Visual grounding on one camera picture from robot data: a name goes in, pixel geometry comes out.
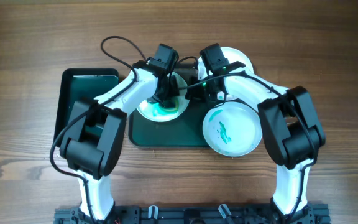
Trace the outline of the white plate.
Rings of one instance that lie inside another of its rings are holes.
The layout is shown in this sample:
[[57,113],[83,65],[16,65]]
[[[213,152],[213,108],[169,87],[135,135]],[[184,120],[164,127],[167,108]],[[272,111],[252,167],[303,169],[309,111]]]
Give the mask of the white plate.
[[200,56],[198,60],[198,79],[211,81],[223,78],[223,86],[227,91],[227,101],[239,99],[248,104],[255,104],[257,97],[252,86],[252,80],[249,78],[254,73],[251,61],[240,50],[231,47],[221,47],[221,50],[229,62],[226,74],[207,74],[206,67]]
[[137,111],[146,119],[155,122],[167,122],[178,118],[189,105],[185,98],[187,87],[184,78],[173,72],[162,81],[158,81],[157,90],[150,98],[142,101]]

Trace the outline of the pale blue plate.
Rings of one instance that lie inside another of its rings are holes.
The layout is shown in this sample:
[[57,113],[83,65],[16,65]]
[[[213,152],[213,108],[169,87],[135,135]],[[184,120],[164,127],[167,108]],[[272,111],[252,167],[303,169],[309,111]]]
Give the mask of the pale blue plate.
[[244,156],[262,140],[258,114],[249,106],[233,101],[209,110],[202,132],[211,149],[228,157]]

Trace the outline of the white plate top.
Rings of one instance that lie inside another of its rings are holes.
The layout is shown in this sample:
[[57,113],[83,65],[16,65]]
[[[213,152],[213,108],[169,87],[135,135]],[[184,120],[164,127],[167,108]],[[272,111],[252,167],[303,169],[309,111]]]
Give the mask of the white plate top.
[[207,74],[206,67],[200,56],[198,60],[198,79],[211,81],[223,78],[223,86],[227,91],[227,101],[239,99],[248,104],[255,104],[257,97],[252,86],[252,80],[249,78],[254,73],[251,61],[240,50],[231,47],[221,47],[221,50],[229,62],[226,74]]

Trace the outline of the green yellow sponge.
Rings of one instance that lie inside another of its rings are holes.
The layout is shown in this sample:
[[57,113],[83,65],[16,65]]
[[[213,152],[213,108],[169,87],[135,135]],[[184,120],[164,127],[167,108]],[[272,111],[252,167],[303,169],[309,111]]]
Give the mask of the green yellow sponge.
[[179,102],[177,99],[165,100],[162,103],[154,104],[154,110],[158,114],[174,114],[178,111]]

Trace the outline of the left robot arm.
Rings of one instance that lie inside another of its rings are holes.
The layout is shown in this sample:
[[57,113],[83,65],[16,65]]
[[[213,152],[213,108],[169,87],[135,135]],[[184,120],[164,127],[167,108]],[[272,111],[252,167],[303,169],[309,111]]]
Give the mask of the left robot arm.
[[127,117],[144,100],[164,100],[176,88],[172,84],[176,64],[140,60],[112,90],[74,102],[67,125],[51,146],[50,163],[57,172],[79,181],[81,203],[56,210],[55,223],[118,223],[109,175],[121,155]]

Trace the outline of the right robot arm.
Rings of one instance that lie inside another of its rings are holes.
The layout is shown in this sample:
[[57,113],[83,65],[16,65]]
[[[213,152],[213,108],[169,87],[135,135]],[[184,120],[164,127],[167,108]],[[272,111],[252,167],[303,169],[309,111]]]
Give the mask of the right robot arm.
[[220,102],[208,111],[202,127],[216,152],[243,156],[264,142],[277,165],[273,209],[286,222],[299,216],[308,203],[308,173],[326,141],[308,91],[270,83],[242,62],[217,69],[200,63],[198,80],[187,90],[206,90]]

